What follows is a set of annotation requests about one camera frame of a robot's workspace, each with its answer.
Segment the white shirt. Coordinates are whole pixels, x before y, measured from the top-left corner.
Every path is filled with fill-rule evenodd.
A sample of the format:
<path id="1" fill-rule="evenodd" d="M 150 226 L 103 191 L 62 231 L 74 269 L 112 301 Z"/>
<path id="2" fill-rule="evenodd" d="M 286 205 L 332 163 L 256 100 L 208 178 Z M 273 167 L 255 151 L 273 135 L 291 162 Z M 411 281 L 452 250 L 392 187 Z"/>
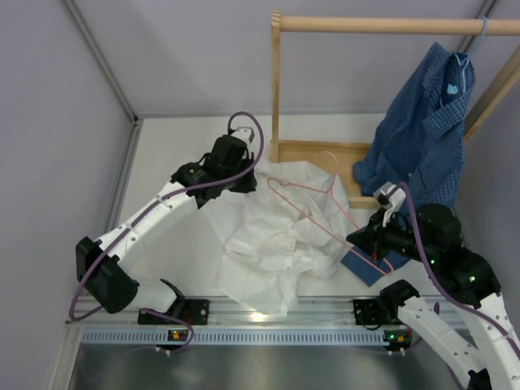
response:
<path id="1" fill-rule="evenodd" d="M 310 162 L 261 162 L 257 188 L 225 192 L 202 211 L 223 244 L 221 293 L 264 314 L 285 316 L 299 279 L 328 279 L 353 230 L 340 177 Z"/>

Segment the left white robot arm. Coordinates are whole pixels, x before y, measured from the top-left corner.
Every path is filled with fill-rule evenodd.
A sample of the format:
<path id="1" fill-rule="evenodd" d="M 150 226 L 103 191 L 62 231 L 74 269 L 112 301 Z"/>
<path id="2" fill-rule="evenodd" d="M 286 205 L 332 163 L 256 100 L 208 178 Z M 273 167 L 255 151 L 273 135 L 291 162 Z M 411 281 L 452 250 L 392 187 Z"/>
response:
<path id="1" fill-rule="evenodd" d="M 179 167 L 129 220 L 96 240 L 85 237 L 76 245 L 78 280 L 106 312 L 150 309 L 164 323 L 181 320 L 180 290 L 165 279 L 145 280 L 133 268 L 158 238 L 222 192 L 255 190 L 253 138 L 251 128 L 220 136 L 200 161 Z"/>

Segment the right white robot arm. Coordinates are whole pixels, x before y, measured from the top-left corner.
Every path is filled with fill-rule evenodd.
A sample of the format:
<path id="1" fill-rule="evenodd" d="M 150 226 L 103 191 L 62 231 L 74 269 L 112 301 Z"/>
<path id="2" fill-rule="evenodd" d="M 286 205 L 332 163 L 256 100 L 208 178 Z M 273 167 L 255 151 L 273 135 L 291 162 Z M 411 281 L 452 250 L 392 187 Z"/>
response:
<path id="1" fill-rule="evenodd" d="M 404 279 L 382 289 L 372 306 L 357 314 L 357 323 L 408 326 L 443 359 L 464 389 L 517 389 L 519 339 L 501 285 L 487 260 L 463 246 L 459 220 L 446 206 L 420 206 L 416 217 L 421 240 L 416 241 L 412 224 L 402 214 L 384 224 L 384 212 L 379 209 L 347 241 L 375 261 L 389 254 L 420 261 L 474 342 L 467 343 Z"/>

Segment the blue checked shirt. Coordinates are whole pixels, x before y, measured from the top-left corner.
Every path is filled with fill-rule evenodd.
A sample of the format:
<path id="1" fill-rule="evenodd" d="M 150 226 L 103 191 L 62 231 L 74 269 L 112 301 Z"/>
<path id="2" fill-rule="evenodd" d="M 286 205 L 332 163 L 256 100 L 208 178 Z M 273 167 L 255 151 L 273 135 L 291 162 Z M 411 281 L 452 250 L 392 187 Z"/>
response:
<path id="1" fill-rule="evenodd" d="M 415 206 L 453 205 L 464 164 L 466 109 L 476 76 L 470 65 L 470 90 L 440 106 L 449 56 L 435 43 L 394 97 L 366 157 L 354 163 L 353 178 L 370 197 L 386 182 L 405 182 Z"/>

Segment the wooden clothes rack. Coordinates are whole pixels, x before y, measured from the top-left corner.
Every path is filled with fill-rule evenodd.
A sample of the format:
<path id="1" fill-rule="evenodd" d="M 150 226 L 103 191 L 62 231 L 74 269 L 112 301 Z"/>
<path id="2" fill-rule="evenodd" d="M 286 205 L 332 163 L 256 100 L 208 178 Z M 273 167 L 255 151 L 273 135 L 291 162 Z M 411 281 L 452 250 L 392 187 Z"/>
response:
<path id="1" fill-rule="evenodd" d="M 322 151 L 332 152 L 344 165 L 338 169 L 349 204 L 354 209 L 374 209 L 378 202 L 363 197 L 352 176 L 352 165 L 365 156 L 367 143 L 295 141 L 280 139 L 280 42 L 282 33 L 358 33 L 388 35 L 504 36 L 519 35 L 517 19 L 407 19 L 283 16 L 271 14 L 271 143 L 269 159 L 273 163 L 313 161 Z"/>

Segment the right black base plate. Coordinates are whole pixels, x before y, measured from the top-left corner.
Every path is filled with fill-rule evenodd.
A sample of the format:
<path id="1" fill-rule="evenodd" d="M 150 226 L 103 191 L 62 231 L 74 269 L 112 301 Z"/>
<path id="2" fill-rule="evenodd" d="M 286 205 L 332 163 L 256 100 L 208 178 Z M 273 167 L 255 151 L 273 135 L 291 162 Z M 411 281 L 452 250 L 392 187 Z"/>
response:
<path id="1" fill-rule="evenodd" d="M 395 310 L 377 299 L 353 300 L 355 323 L 368 330 L 377 330 L 386 325 L 401 325 Z"/>

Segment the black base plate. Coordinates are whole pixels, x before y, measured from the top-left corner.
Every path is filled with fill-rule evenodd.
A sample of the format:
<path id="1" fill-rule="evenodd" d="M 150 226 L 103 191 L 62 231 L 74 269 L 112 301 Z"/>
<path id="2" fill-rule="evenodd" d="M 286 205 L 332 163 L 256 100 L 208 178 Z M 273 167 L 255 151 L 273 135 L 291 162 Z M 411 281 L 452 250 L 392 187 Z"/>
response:
<path id="1" fill-rule="evenodd" d="M 386 325 L 401 325 L 395 310 L 377 299 L 353 300 L 355 323 L 368 330 L 377 330 Z"/>
<path id="2" fill-rule="evenodd" d="M 206 325 L 208 323 L 210 302 L 205 299 L 177 299 L 172 307 L 160 316 L 140 311 L 137 318 L 139 325 L 169 325 L 177 322 L 164 316 L 179 319 L 189 325 Z"/>

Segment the aluminium corner post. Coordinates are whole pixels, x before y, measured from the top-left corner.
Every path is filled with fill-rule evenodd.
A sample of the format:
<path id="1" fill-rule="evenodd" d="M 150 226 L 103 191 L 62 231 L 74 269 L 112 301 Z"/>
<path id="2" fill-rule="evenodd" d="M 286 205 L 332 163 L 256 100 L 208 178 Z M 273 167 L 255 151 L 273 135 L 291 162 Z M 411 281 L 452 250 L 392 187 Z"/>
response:
<path id="1" fill-rule="evenodd" d="M 92 57 L 98 70 L 101 72 L 104 81 L 107 83 L 110 91 L 113 93 L 116 101 L 119 104 L 119 107 L 132 126 L 135 126 L 139 120 L 138 115 L 133 110 L 132 105 L 126 97 L 119 80 L 117 79 L 111 65 L 106 59 L 106 56 L 104 55 L 101 46 L 95 38 L 92 29 L 89 27 L 86 18 L 83 16 L 80 8 L 77 6 L 76 1 L 59 0 L 58 2 L 67 14 L 67 17 L 70 19 L 76 31 L 79 33 L 81 40 L 84 42 L 87 51 L 90 53 L 90 56 Z"/>

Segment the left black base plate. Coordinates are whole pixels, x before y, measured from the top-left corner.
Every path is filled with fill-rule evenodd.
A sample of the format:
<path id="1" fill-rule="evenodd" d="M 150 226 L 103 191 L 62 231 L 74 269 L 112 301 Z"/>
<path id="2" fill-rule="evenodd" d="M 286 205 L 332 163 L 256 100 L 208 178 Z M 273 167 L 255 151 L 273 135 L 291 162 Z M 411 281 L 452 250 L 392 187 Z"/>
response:
<path id="1" fill-rule="evenodd" d="M 177 299 L 172 307 L 160 316 L 140 311 L 137 318 L 139 325 L 169 325 L 177 322 L 164 316 L 179 319 L 189 325 L 206 325 L 208 323 L 210 302 L 205 299 Z"/>

